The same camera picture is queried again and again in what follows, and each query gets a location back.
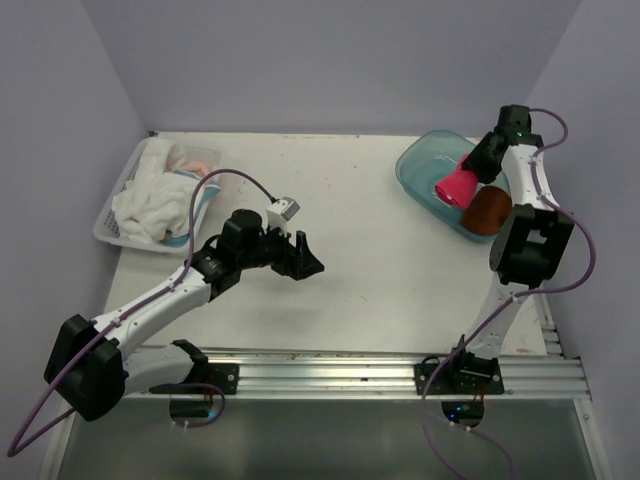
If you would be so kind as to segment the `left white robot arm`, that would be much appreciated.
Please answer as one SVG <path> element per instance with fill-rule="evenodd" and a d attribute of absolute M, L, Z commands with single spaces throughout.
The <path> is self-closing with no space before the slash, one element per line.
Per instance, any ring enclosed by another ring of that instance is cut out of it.
<path fill-rule="evenodd" d="M 86 421 L 97 420 L 131 393 L 168 388 L 215 394 L 220 387 L 205 354 L 186 340 L 145 352 L 142 345 L 183 315 L 217 299 L 245 270 L 268 267 L 295 281 L 324 271 L 304 232 L 264 228 L 240 209 L 183 267 L 146 295 L 93 320 L 67 319 L 44 378 Z"/>

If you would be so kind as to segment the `brown towel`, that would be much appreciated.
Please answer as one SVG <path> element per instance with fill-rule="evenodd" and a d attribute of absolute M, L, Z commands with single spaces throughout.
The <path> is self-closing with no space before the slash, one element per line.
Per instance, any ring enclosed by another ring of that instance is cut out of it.
<path fill-rule="evenodd" d="M 496 235 L 509 217 L 512 206 L 511 196 L 505 190 L 484 186 L 463 212 L 459 225 L 475 235 Z"/>

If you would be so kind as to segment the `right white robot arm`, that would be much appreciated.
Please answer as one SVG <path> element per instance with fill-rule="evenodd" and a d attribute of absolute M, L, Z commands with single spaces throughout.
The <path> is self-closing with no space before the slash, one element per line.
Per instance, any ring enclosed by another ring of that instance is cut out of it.
<path fill-rule="evenodd" d="M 553 204 L 543 165 L 548 146 L 533 132 L 531 113 L 501 107 L 495 127 L 438 185 L 441 198 L 462 208 L 466 230 L 494 238 L 489 293 L 444 368 L 457 393 L 504 390 L 498 359 L 507 333 L 525 298 L 555 275 L 575 226 Z"/>

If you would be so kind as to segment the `pink towel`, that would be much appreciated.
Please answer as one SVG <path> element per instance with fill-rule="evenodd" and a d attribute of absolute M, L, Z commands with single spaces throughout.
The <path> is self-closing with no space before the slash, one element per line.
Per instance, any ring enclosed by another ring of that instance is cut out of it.
<path fill-rule="evenodd" d="M 461 210 L 470 206 L 479 184 L 477 175 L 465 167 L 466 160 L 467 155 L 464 155 L 454 170 L 435 185 L 435 193 L 441 201 Z"/>

